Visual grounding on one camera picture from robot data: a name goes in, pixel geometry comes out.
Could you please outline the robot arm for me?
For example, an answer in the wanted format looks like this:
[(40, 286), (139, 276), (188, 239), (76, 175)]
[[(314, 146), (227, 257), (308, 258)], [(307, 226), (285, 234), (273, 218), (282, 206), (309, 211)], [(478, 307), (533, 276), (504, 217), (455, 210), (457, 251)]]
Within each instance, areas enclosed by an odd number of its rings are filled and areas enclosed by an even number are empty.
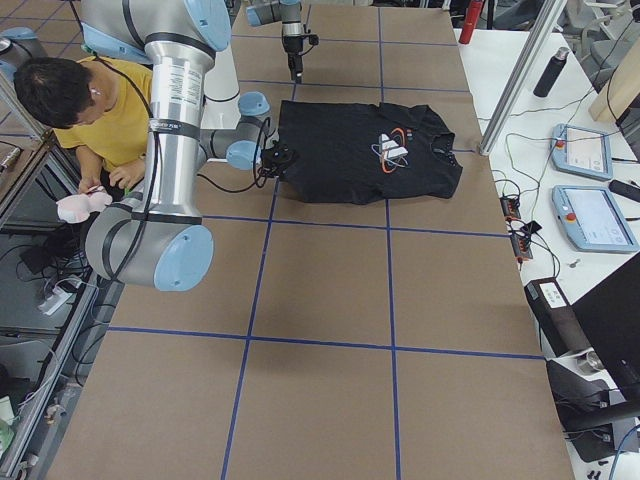
[(85, 251), (100, 276), (160, 291), (186, 291), (206, 275), (211, 232), (194, 203), (200, 168), (220, 159), (256, 179), (281, 175), (297, 158), (275, 139), (259, 92), (239, 97), (237, 124), (206, 129), (205, 83), (231, 63), (231, 19), (222, 1), (86, 1), (86, 45), (98, 56), (152, 66), (143, 182), (91, 224)]
[(252, 27), (281, 24), (281, 42), (293, 82), (303, 80), (303, 57), (319, 44), (319, 37), (302, 22), (302, 5), (298, 0), (249, 1), (246, 7)]

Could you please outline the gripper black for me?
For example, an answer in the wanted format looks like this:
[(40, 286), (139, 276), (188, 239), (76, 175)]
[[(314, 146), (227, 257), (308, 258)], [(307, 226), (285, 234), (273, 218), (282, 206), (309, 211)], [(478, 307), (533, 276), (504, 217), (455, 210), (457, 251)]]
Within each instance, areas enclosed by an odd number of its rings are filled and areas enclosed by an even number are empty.
[(308, 33), (303, 35), (285, 35), (282, 37), (282, 44), (287, 54), (288, 68), (291, 73), (291, 80), (295, 83), (301, 83), (303, 79), (303, 47), (304, 41), (307, 40), (311, 47), (319, 44), (319, 37), (316, 34)]
[(275, 141), (270, 148), (264, 149), (260, 155), (259, 174), (265, 178), (276, 178), (299, 159), (297, 150), (287, 144)]

